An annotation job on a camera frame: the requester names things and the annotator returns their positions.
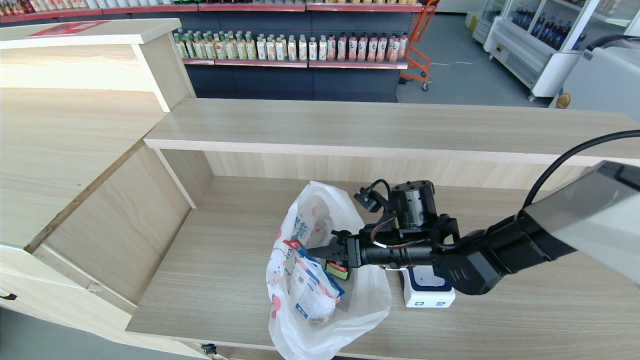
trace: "beverage cooler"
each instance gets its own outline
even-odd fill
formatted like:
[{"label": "beverage cooler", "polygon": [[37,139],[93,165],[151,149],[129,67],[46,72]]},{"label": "beverage cooler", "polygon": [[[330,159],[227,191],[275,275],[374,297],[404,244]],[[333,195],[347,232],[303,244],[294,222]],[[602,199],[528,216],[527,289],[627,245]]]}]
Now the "beverage cooler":
[{"label": "beverage cooler", "polygon": [[486,42],[487,36],[489,36],[489,30],[493,24],[493,20],[496,17],[502,15],[506,0],[488,0],[482,11],[482,16],[476,24],[472,37],[480,44]]},{"label": "beverage cooler", "polygon": [[507,0],[484,50],[530,89],[554,97],[590,41],[640,35],[639,0]]}]

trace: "cabinet door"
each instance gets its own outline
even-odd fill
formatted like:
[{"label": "cabinet door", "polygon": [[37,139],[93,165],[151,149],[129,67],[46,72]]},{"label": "cabinet door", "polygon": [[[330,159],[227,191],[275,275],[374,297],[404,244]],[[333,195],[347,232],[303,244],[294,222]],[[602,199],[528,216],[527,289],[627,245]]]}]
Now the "cabinet door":
[{"label": "cabinet door", "polygon": [[7,293],[17,295],[15,300],[0,299],[0,306],[20,313],[89,331],[117,343],[204,357],[177,341],[125,332],[131,315],[85,289],[3,272],[0,273],[0,290],[2,296]]}]

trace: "refrigerator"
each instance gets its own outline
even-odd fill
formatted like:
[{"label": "refrigerator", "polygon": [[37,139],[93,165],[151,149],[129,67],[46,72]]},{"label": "refrigerator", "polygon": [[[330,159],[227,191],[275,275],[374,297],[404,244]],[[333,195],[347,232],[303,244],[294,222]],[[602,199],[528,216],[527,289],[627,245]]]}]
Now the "refrigerator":
[{"label": "refrigerator", "polygon": [[640,37],[601,38],[582,53],[550,108],[615,111],[640,123]]}]

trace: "red sign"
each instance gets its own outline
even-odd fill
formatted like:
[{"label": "red sign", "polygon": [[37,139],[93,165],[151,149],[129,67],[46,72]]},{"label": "red sign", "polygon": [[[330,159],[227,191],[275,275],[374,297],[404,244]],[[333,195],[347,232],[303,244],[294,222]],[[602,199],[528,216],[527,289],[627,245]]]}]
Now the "red sign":
[{"label": "red sign", "polygon": [[95,26],[98,26],[100,24],[104,24],[105,22],[109,22],[109,21],[98,20],[98,21],[68,22],[65,24],[56,25],[53,28],[38,31],[37,33],[33,33],[29,35],[29,37],[48,37],[50,35],[77,34],[81,31],[94,28]]}]

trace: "robotic arm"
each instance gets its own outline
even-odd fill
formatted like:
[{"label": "robotic arm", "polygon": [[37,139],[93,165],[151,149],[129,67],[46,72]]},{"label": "robotic arm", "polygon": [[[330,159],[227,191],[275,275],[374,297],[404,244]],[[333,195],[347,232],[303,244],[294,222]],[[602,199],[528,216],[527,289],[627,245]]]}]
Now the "robotic arm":
[{"label": "robotic arm", "polygon": [[[374,189],[380,183],[387,187],[388,199]],[[434,195],[430,181],[390,187],[377,180],[354,198],[371,213],[382,209],[381,218],[358,234],[334,231],[329,245],[308,253],[345,275],[364,265],[433,265],[434,274],[456,290],[482,295],[505,275],[579,249],[640,283],[638,167],[603,161],[531,204],[533,192],[518,213],[463,237],[455,218],[438,215]]]}]

